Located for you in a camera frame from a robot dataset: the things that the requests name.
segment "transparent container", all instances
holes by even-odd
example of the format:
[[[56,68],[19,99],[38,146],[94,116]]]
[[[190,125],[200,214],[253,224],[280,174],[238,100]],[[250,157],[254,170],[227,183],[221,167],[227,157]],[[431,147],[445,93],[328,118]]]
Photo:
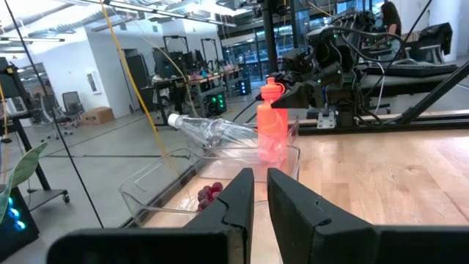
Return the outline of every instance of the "transparent container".
[[[204,186],[221,182],[227,186],[241,169],[254,171],[253,263],[279,263],[280,254],[267,203],[267,169],[277,167],[298,180],[300,149],[288,146],[279,164],[258,159],[256,148],[183,148],[172,151],[136,172],[120,187],[135,223],[141,228],[183,227],[197,215],[197,194]]]

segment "plastic bottle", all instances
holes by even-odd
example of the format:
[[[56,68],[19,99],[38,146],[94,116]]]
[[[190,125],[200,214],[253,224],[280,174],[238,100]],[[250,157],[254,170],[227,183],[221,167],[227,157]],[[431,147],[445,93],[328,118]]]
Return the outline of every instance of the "plastic bottle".
[[[257,131],[259,134],[259,148],[263,160],[286,156],[288,139],[288,111],[287,109],[273,109],[271,104],[285,92],[283,84],[278,84],[272,77],[267,78],[267,84],[261,87],[261,96],[264,103],[257,106]],[[279,146],[270,149],[270,140],[274,139]]]
[[[223,155],[227,157],[251,156],[252,158],[258,158],[261,155],[258,140],[262,136],[259,137],[258,133],[252,128],[223,119],[190,118],[178,114],[169,115],[168,124],[184,131],[195,142],[204,145],[204,147],[218,148],[218,151],[223,152]],[[262,142],[270,144],[268,149],[279,147],[274,140],[269,138],[262,139]],[[239,151],[224,151],[223,148],[238,148]]]

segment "shelf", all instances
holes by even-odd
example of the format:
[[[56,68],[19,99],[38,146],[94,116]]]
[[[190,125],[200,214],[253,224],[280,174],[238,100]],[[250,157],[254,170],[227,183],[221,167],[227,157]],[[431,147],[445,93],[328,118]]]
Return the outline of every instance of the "shelf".
[[[45,191],[45,190],[35,190],[30,195],[26,195],[24,197],[24,201],[26,204],[29,204],[28,208],[30,211],[38,208],[39,206],[49,202],[50,200],[54,199],[55,197],[59,195],[64,195],[63,198],[65,203],[68,203],[68,192],[67,190],[50,190],[50,191]]]

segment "green leaf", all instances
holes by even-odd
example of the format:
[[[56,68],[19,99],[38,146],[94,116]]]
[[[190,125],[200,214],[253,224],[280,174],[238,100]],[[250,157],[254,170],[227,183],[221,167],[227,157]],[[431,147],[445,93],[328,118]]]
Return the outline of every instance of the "green leaf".
[[[0,193],[0,223],[3,221],[5,212],[8,207],[8,198],[12,188],[27,181],[36,170],[39,163],[40,153],[47,147],[47,142],[43,142],[36,147],[30,149],[13,168],[12,173],[8,177],[7,185],[3,192]]]

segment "floor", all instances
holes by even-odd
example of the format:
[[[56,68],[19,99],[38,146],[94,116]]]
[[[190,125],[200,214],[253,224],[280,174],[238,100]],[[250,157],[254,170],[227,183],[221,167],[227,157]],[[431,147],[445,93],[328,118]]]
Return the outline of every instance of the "floor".
[[[469,80],[462,82],[466,86]],[[385,98],[391,103],[393,113],[403,112],[418,102],[425,95],[403,95],[397,98]],[[441,98],[430,110],[467,109],[469,88],[455,87]],[[223,118],[231,120],[253,100],[252,95],[228,99],[231,109]],[[244,112],[237,122],[244,122],[255,113],[252,106]],[[306,116],[305,110],[292,110]],[[33,145],[38,144],[48,128],[27,128]],[[75,129],[65,141],[73,161],[83,178],[88,192],[105,227],[118,227],[130,217],[130,213],[117,189],[134,172],[153,162],[161,155],[161,149],[155,143],[155,137],[145,115],[136,112],[115,122]],[[167,150],[176,150],[185,146],[184,135],[171,128],[160,128],[160,136]],[[17,140],[11,137],[9,170],[21,157]],[[1,146],[4,156],[5,145]],[[73,169],[67,151],[60,141],[52,140],[43,153],[40,164],[52,188],[66,188],[70,193],[70,204],[56,198],[32,212],[40,229],[40,238],[26,246],[5,263],[44,263],[48,247],[64,234],[85,227],[99,227],[89,200]],[[35,176],[29,183],[30,188],[40,188]],[[28,183],[23,183],[20,190],[25,194]]]

